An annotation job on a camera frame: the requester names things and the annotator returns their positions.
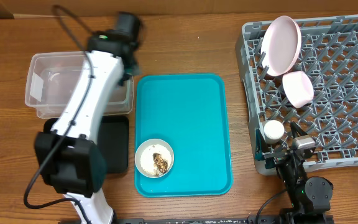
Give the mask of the pink bowl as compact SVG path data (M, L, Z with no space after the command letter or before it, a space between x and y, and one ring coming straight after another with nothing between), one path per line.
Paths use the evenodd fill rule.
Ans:
M314 98L312 82L304 71L284 74L282 85L286 97L295 108L301 108Z

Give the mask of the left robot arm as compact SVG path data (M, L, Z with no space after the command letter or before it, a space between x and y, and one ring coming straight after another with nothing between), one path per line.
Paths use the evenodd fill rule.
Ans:
M97 147L99 127L110 95L138 69L135 52L140 47L142 21L129 12L120 12L115 28L92 32L82 45L57 17L84 56L76 87L63 113L49 131L39 132L34 149L39 169L24 193L24 205L40 209L70 202L80 223L114 223L115 213L102 186L106 160ZM29 193L38 177L63 198L41 205L29 203Z

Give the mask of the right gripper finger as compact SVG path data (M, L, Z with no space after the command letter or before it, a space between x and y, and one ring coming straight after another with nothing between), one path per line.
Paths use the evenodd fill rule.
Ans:
M256 143L256 147L255 147L255 160L257 161L262 161L264 160L264 155L263 155L263 149L264 149L264 137L262 136L260 129L256 129L255 130L255 143Z
M291 135L293 137L293 143L298 140L304 140L306 138L306 132L303 131L299 125L294 121L290 122Z

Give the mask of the pink plate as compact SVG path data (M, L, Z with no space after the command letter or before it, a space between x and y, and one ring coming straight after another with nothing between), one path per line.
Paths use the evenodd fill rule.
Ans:
M265 54L262 66L273 77L287 73L294 66L301 48L298 24L288 16L276 18L268 27L262 40L261 53Z

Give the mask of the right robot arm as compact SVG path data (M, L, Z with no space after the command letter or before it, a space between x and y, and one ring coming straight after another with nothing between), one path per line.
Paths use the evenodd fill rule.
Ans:
M275 169L285 189L264 202L254 223L265 223L268 218L261 216L263 209L284 193L288 194L291 207L281 209L279 215L272 218L273 223L333 223L333 217L325 215L331 208L332 182L319 176L308 177L303 166L316 149L315 140L296 123L291 122L290 127L292 145L273 152L269 151L260 130L255 130L255 160L264 161L266 169Z

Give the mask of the small white cup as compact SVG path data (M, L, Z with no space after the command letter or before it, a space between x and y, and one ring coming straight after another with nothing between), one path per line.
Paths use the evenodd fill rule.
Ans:
M263 123L263 129L265 142L267 144L275 144L282 138L285 132L284 125L275 119L265 121Z

